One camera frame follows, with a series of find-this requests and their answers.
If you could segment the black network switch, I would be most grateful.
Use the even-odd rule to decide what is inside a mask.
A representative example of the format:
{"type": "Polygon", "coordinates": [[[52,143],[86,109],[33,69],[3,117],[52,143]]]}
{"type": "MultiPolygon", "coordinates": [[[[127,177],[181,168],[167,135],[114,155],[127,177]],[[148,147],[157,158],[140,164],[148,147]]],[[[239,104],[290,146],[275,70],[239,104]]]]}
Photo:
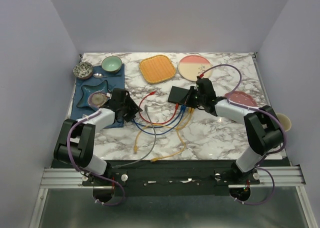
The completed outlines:
{"type": "Polygon", "coordinates": [[[197,90],[194,86],[189,89],[172,86],[167,101],[172,104],[179,104],[189,108],[197,108],[197,90]]]}

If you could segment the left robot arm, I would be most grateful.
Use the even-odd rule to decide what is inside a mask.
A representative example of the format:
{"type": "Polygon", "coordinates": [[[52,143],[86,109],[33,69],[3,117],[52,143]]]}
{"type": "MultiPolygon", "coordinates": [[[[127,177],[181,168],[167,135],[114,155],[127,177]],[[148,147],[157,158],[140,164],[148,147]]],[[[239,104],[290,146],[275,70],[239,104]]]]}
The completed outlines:
{"type": "Polygon", "coordinates": [[[129,91],[114,88],[110,98],[96,112],[82,119],[63,122],[53,152],[54,159],[73,165],[78,172],[92,173],[99,185],[107,185],[111,173],[107,170],[108,163],[94,155],[95,135],[117,122],[131,121],[141,111],[129,91]]]}

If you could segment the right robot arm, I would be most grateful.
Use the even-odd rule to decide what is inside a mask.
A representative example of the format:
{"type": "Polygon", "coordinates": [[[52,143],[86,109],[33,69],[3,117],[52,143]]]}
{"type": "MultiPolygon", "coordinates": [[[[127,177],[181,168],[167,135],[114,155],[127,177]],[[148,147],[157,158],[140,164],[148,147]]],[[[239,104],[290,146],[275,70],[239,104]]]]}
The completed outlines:
{"type": "Polygon", "coordinates": [[[280,146],[282,151],[287,134],[271,106],[253,107],[230,100],[228,96],[217,96],[208,78],[198,77],[195,86],[189,89],[172,86],[168,102],[200,109],[215,117],[224,117],[245,126],[249,147],[232,164],[230,179],[241,184],[248,178],[248,172],[272,154],[280,146]]]}

